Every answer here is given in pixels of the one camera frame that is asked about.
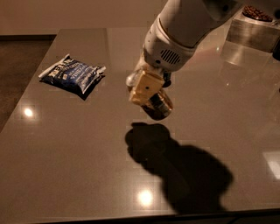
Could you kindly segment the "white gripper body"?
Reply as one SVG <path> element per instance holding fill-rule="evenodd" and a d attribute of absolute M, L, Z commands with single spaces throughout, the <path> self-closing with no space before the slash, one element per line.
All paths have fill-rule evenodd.
<path fill-rule="evenodd" d="M 196 41 L 188 14 L 159 14 L 143 44 L 145 61 L 165 71 L 178 71 L 194 54 Z"/>

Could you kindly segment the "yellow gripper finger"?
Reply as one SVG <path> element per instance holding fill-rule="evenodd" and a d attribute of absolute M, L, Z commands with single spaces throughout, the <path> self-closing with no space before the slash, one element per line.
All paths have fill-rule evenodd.
<path fill-rule="evenodd" d="M 164 79 L 152 72 L 143 71 L 137 78 L 135 86 L 130 88 L 129 100 L 136 105 L 144 105 L 164 85 Z"/>

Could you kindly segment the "clear gripper finger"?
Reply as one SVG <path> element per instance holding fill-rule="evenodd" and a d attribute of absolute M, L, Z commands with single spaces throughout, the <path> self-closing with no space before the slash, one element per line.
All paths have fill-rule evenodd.
<path fill-rule="evenodd" d="M 139 61 L 136 63 L 134 70 L 126 78 L 126 86 L 132 88 L 135 86 L 138 76 L 147 70 L 147 63 L 144 59 L 144 56 L 141 55 Z"/>

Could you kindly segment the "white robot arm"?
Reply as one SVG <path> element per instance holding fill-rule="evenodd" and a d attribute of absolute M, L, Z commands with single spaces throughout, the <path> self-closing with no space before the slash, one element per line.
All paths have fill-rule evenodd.
<path fill-rule="evenodd" d="M 168 0 L 148 30 L 143 53 L 126 80 L 129 100 L 145 105 L 163 87 L 164 74 L 178 71 L 207 34 L 243 5 L 279 18 L 280 0 Z"/>

